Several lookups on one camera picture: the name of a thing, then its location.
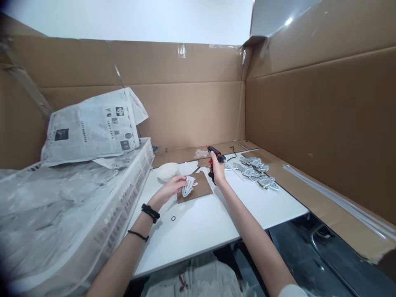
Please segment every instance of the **white table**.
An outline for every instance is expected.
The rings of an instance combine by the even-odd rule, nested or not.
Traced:
[[[240,163],[241,154],[237,153],[237,157],[230,160],[230,164]],[[188,175],[197,169],[198,161],[182,163],[179,166],[181,175]],[[181,204],[177,204],[177,197],[174,195],[164,204],[160,210],[161,218],[150,231],[150,240],[133,278],[214,250],[240,238],[227,212],[223,195],[207,176],[208,168],[202,167],[200,170],[205,172],[213,194]],[[147,203],[163,185],[157,179],[156,171],[157,169],[152,170],[148,176],[128,229],[141,213],[141,205]],[[246,177],[242,181],[233,171],[226,171],[225,174],[231,187],[264,229],[308,212],[283,188],[279,191],[265,190]]]

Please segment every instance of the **newspaper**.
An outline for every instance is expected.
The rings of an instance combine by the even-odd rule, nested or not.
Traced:
[[[120,156],[139,147],[136,125],[148,118],[130,88],[54,112],[41,151],[42,166]]]

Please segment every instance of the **floor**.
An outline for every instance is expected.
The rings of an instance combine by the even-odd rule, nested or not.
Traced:
[[[319,228],[313,236],[321,253],[319,256],[310,242],[310,231],[320,226],[321,222],[308,214],[267,230],[291,274],[309,296],[396,296],[396,284],[375,266],[360,258],[327,227]],[[214,251],[214,254],[219,261],[227,263],[238,277],[247,280],[258,297],[268,296],[243,241],[222,247]],[[344,283],[323,258],[344,278]],[[131,281],[125,296],[139,296],[147,280],[148,277]]]

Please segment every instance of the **white plastic crate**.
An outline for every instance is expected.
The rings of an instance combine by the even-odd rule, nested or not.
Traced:
[[[11,283],[22,296],[79,296],[121,242],[147,180],[154,153],[150,138],[141,138],[140,152],[124,171],[114,193],[94,214],[85,230],[55,265]],[[35,171],[40,163],[24,169]]]

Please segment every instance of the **black bracelet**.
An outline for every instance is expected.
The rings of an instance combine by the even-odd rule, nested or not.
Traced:
[[[130,231],[130,230],[128,230],[128,233],[138,235],[141,239],[143,239],[143,240],[146,241],[146,242],[147,242],[147,240],[149,240],[149,237],[150,237],[150,236],[143,237],[141,234],[139,234],[139,233],[137,233],[137,232],[134,232],[134,231]]]
[[[160,214],[153,210],[149,205],[146,205],[143,203],[141,206],[141,210],[148,214],[152,219],[153,219],[153,224],[157,222],[157,220],[160,218]]]

